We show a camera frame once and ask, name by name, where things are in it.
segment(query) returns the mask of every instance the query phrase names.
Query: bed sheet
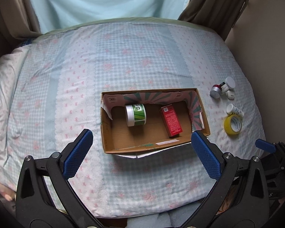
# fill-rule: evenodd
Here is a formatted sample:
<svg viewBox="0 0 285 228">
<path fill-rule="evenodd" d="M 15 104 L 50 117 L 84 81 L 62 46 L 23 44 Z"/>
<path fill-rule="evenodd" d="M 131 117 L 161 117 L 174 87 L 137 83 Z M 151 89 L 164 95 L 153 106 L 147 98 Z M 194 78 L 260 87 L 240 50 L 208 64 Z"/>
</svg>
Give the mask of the bed sheet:
<svg viewBox="0 0 285 228">
<path fill-rule="evenodd" d="M 226 76 L 237 84 L 232 103 L 245 112 L 242 132 L 233 138 L 223 129 L 231 101 L 209 96 L 212 85 Z M 141 18 L 94 22 L 41 36 L 32 42 L 18 77 L 0 182 L 15 190 L 26 155 L 49 157 L 88 128 L 93 146 L 69 182 L 95 216 L 139 216 L 199 200 L 214 180 L 190 144 L 129 159 L 105 154 L 100 133 L 101 92 L 191 87 L 199 90 L 211 142 L 241 158 L 261 155 L 254 142 L 264 139 L 264 132 L 252 88 L 210 29 Z"/>
<path fill-rule="evenodd" d="M 1 166 L 8 158 L 6 134 L 11 101 L 29 48 L 29 45 L 16 48 L 11 54 L 6 54 L 0 58 L 0 179 L 5 176 L 5 171 Z M 4 182 L 5 185 L 0 183 L 0 194 L 6 200 L 11 201 L 15 196 L 13 190 L 15 190 L 16 185 L 9 180 L 1 182 Z"/>
</svg>

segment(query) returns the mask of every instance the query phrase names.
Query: white bottle cap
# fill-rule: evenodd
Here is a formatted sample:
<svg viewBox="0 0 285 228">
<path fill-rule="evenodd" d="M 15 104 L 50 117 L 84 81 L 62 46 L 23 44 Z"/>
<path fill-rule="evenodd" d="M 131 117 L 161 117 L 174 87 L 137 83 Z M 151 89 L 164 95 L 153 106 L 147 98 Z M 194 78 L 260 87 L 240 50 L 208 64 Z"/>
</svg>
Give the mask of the white bottle cap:
<svg viewBox="0 0 285 228">
<path fill-rule="evenodd" d="M 234 105 L 233 104 L 228 104 L 227 108 L 226 108 L 226 112 L 228 114 L 231 114 L 232 110 L 233 110 Z"/>
<path fill-rule="evenodd" d="M 228 86 L 228 88 L 229 88 L 230 90 L 232 90 L 233 88 L 236 87 L 236 83 L 235 83 L 234 79 L 233 79 L 232 77 L 230 77 L 230 76 L 228 76 L 228 77 L 225 79 L 225 83 L 226 83 L 226 85 Z"/>
</svg>

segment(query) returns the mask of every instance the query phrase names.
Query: red box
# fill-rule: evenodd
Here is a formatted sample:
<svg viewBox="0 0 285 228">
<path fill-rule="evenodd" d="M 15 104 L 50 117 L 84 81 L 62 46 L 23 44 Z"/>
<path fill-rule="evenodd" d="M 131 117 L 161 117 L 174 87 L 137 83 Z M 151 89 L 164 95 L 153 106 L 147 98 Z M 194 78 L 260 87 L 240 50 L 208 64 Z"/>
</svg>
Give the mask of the red box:
<svg viewBox="0 0 285 228">
<path fill-rule="evenodd" d="M 163 122 L 165 124 L 169 137 L 177 135 L 183 131 L 177 119 L 173 105 L 170 104 L 162 107 L 160 109 L 160 113 L 162 115 Z"/>
</svg>

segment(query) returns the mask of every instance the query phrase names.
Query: white label sticker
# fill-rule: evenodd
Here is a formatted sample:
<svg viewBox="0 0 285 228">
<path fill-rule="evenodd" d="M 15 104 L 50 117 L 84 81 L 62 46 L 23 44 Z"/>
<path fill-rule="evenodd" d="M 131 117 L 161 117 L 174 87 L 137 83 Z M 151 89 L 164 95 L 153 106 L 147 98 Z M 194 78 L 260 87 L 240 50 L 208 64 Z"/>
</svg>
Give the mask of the white label sticker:
<svg viewBox="0 0 285 228">
<path fill-rule="evenodd" d="M 140 104 L 133 104 L 133 108 L 136 109 L 137 111 L 141 111 L 142 107 Z"/>
<path fill-rule="evenodd" d="M 173 143 L 173 142 L 177 142 L 179 140 L 177 139 L 174 139 L 174 140 L 166 140 L 166 141 L 162 141 L 162 142 L 158 142 L 158 143 L 155 143 L 157 145 L 163 145 L 163 144 L 168 144 L 168 143 Z"/>
</svg>

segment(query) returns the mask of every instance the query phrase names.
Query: open cardboard box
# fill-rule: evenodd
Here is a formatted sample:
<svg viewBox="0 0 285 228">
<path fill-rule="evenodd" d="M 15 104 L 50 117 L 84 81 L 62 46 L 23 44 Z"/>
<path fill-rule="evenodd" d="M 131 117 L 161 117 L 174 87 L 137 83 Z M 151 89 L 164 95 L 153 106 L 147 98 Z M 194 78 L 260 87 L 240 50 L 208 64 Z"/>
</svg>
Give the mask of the open cardboard box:
<svg viewBox="0 0 285 228">
<path fill-rule="evenodd" d="M 125 105 L 144 104 L 146 124 L 128 127 Z M 183 132 L 169 138 L 160 108 L 173 104 Z M 101 95 L 101 137 L 104 152 L 141 158 L 164 149 L 187 144 L 191 134 L 210 129 L 196 88 L 104 92 Z"/>
</svg>

